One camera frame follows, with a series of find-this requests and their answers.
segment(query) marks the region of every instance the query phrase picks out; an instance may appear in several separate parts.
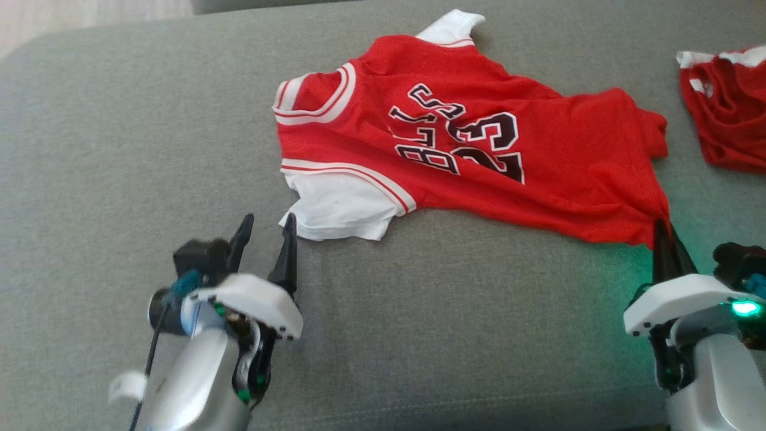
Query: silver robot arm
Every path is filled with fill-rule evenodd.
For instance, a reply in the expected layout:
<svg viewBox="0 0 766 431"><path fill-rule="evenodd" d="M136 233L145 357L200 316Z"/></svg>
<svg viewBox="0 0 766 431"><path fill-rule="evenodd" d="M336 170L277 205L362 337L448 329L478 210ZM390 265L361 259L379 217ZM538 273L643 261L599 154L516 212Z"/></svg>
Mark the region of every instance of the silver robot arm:
<svg viewBox="0 0 766 431"><path fill-rule="evenodd" d="M666 401L670 429L763 431L766 387L746 345L762 343L766 328L757 265L729 271L739 273L736 283L743 287L732 289L717 278L696 274L676 233L668 238L661 231L667 230L656 233L655 284L637 292L624 323L628 334L646 337L652 345L657 384L671 393ZM721 277L726 265L733 262L722 263L716 270L719 278L726 279ZM742 273L745 266L749 269Z"/></svg>
<svg viewBox="0 0 766 431"><path fill-rule="evenodd" d="M143 396L142 390L137 396L131 429L143 404L148 431L247 428L250 412L269 386L274 344L296 340L303 330L303 317L293 300L295 217L288 217L282 251L267 280L237 273L252 225L253 216L248 215L229 242L194 240L173 255L178 280L153 295L148 318L155 340L159 333L169 333L189 341L157 391ZM144 386L155 340L145 375L140 376Z"/></svg>

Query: blue connector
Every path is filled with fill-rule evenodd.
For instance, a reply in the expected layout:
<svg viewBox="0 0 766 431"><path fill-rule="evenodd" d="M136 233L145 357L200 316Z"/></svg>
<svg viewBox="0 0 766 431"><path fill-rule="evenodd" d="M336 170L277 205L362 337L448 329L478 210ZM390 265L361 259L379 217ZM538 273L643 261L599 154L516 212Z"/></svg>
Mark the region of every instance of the blue connector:
<svg viewBox="0 0 766 431"><path fill-rule="evenodd" d="M186 295L202 287L202 274L196 269L190 269L170 286L170 291L162 297L162 305L180 308Z"/></svg>
<svg viewBox="0 0 766 431"><path fill-rule="evenodd" d="M760 298L766 299L766 276L753 274L745 286L748 291Z"/></svg>

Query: gray couch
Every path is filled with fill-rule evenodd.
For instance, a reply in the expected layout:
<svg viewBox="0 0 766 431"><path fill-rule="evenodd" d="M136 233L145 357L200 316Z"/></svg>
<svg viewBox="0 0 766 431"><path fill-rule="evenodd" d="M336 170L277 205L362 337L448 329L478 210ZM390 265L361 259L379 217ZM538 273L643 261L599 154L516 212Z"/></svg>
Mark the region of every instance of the gray couch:
<svg viewBox="0 0 766 431"><path fill-rule="evenodd" d="M766 245L766 178L703 162L674 60L762 43L762 2L350 2L47 36L0 64L0 429L125 429L133 405L107 406L106 389L143 366L172 251L254 212L242 269L265 275L277 256L296 199L278 172L277 85L455 7L488 18L477 45L512 74L564 94L622 87L667 117L656 172L702 271L720 242ZM650 280L645 248L422 210L379 243L299 254L305 331L277 346L251 429L665 420L648 343L621 327ZM160 340L153 387L183 344Z"/></svg>

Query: white sleeve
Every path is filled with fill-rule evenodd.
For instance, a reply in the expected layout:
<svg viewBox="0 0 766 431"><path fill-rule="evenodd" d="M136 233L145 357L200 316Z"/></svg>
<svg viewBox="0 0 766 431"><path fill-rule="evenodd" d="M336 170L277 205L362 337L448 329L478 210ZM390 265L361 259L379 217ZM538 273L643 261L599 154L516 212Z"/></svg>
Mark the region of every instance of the white sleeve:
<svg viewBox="0 0 766 431"><path fill-rule="evenodd" d="M482 15L453 9L421 31L418 39L451 48L473 44L471 30L484 22Z"/></svg>
<svg viewBox="0 0 766 431"><path fill-rule="evenodd" d="M296 216L298 236L314 241L358 236L379 241L401 206L378 187L350 173L284 172L300 195L288 211ZM280 221L284 226L287 214Z"/></svg>

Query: red clothing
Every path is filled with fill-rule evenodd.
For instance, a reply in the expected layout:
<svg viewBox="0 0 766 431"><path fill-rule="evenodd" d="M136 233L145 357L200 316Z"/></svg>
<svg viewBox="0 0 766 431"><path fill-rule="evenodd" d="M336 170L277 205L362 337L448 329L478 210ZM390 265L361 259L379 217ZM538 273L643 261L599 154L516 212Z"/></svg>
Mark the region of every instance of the red clothing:
<svg viewBox="0 0 766 431"><path fill-rule="evenodd" d="M669 220L650 162L667 155L662 116L620 89L563 97L470 38L379 38L336 72L283 83L274 110L286 175L357 176L397 216L462 209L650 248L654 222Z"/></svg>
<svg viewBox="0 0 766 431"><path fill-rule="evenodd" d="M715 56L687 51L678 61L705 160L766 174L766 45Z"/></svg>

